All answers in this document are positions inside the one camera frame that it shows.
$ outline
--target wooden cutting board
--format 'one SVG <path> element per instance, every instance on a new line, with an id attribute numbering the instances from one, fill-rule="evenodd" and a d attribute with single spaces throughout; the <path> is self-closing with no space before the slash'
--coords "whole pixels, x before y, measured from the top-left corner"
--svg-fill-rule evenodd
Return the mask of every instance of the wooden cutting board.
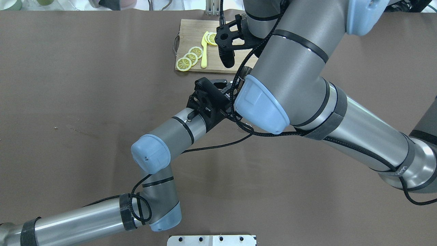
<path id="1" fill-rule="evenodd" d="M 193 46 L 199 46 L 202 48 L 201 41 L 203 34 L 208 32 L 216 32 L 216 28 L 218 27 L 218 21 L 202 21 L 202 20 L 187 20 L 182 19 L 180 21 L 180 30 L 179 30 L 179 48 L 177 49 L 176 61 L 184 57 L 184 55 L 190 50 Z M 243 44 L 243 40 L 238 39 L 234 41 L 234 44 Z M 231 68 L 225 68 L 223 66 L 222 61 L 219 57 L 219 50 L 217 46 L 208 45 L 207 47 L 207 59 L 208 64 L 206 68 L 201 68 L 200 59 L 196 65 L 194 65 L 189 71 L 191 72 L 210 72 L 210 73 L 228 73 L 234 74 L 237 72 L 238 67 L 240 66 L 243 59 L 249 53 L 249 49 L 246 50 L 236 50 L 235 51 L 235 65 Z M 246 66 L 253 67 L 257 62 L 258 58 L 253 55 L 246 63 Z"/>

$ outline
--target light blue joint cap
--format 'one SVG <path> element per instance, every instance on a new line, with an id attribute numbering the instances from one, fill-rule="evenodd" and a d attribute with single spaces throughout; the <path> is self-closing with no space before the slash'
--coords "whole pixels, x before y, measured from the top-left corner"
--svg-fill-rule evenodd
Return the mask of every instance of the light blue joint cap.
<path id="1" fill-rule="evenodd" d="M 170 164 L 170 150 L 155 135 L 146 134 L 140 137 L 132 145 L 131 152 L 136 163 L 149 174 L 155 174 Z"/>
<path id="2" fill-rule="evenodd" d="M 389 2 L 390 0 L 349 0 L 346 32 L 358 36 L 368 34 Z"/>
<path id="3" fill-rule="evenodd" d="M 166 215 L 156 222 L 150 224 L 150 228 L 154 232 L 165 231 L 177 226 L 182 220 L 182 213 L 180 212 L 180 202 Z"/>
<path id="4" fill-rule="evenodd" d="M 273 134 L 280 134 L 290 125 L 287 113 L 254 76 L 247 75 L 246 81 L 235 100 L 236 111 L 248 121 Z"/>

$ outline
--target green object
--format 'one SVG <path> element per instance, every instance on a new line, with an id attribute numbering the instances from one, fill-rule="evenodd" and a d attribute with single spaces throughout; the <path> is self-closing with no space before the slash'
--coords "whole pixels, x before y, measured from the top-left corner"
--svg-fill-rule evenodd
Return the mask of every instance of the green object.
<path id="1" fill-rule="evenodd" d="M 40 5 L 47 6 L 53 3 L 54 0 L 36 0 Z"/>
<path id="2" fill-rule="evenodd" d="M 17 0 L 12 6 L 10 6 L 9 8 L 7 8 L 5 10 L 20 10 L 21 6 L 23 6 L 21 0 Z"/>

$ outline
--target black bracket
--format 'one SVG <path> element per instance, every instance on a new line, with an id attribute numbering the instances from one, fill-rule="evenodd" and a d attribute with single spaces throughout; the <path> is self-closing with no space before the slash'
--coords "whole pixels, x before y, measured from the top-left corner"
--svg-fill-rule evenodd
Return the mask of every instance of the black bracket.
<path id="1" fill-rule="evenodd" d="M 203 77 L 194 84 L 194 93 L 190 95 L 187 103 L 187 108 L 194 111 L 188 117 L 192 119 L 200 114 L 208 132 L 228 115 L 226 111 L 230 107 L 230 101 L 227 93 L 231 89 L 231 83 L 227 80 L 210 81 Z"/>
<path id="2" fill-rule="evenodd" d="M 231 31 L 231 27 L 237 26 L 237 31 Z M 235 39 L 244 40 L 242 45 L 233 45 Z M 230 23 L 220 25 L 217 27 L 217 35 L 215 36 L 215 43 L 218 45 L 218 54 L 225 67 L 230 68 L 235 64 L 234 50 L 239 49 L 253 49 L 261 43 L 263 39 L 254 36 L 247 25 L 246 14 L 235 15 L 235 20 Z M 257 57 L 260 56 L 262 49 L 255 52 Z"/>

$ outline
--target gray strap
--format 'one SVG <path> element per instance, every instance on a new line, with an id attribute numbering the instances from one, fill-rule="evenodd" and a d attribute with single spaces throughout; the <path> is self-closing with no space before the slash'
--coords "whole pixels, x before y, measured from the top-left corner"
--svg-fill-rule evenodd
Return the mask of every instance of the gray strap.
<path id="1" fill-rule="evenodd" d="M 23 224 L 23 228 L 21 228 L 20 234 L 21 246 L 38 246 L 35 238 L 35 223 L 39 219 L 41 219 L 41 217 L 29 220 L 28 222 Z"/>
<path id="2" fill-rule="evenodd" d="M 331 132 L 337 129 L 337 127 L 343 121 L 344 115 L 347 111 L 347 96 L 342 89 L 336 86 L 334 87 L 337 91 L 337 102 L 335 104 L 334 111 L 320 126 L 309 131 L 307 134 L 303 135 L 303 137 L 311 138 L 314 140 L 323 140 Z"/>
<path id="3" fill-rule="evenodd" d="M 121 221 L 126 231 L 132 231 L 137 229 L 135 226 L 134 218 L 132 217 L 131 210 L 129 209 L 129 194 L 125 193 L 120 195 L 120 215 Z"/>
<path id="4" fill-rule="evenodd" d="M 405 157 L 404 161 L 397 167 L 397 170 L 395 172 L 378 172 L 379 174 L 387 175 L 387 176 L 394 176 L 394 177 L 402 177 L 402 175 L 405 173 L 405 171 L 413 163 L 414 157 L 416 156 L 416 148 L 414 147 L 414 142 L 411 141 L 411 139 L 409 137 L 407 137 L 405 134 L 402 133 L 402 135 L 404 135 L 405 139 L 408 142 L 407 156 Z"/>

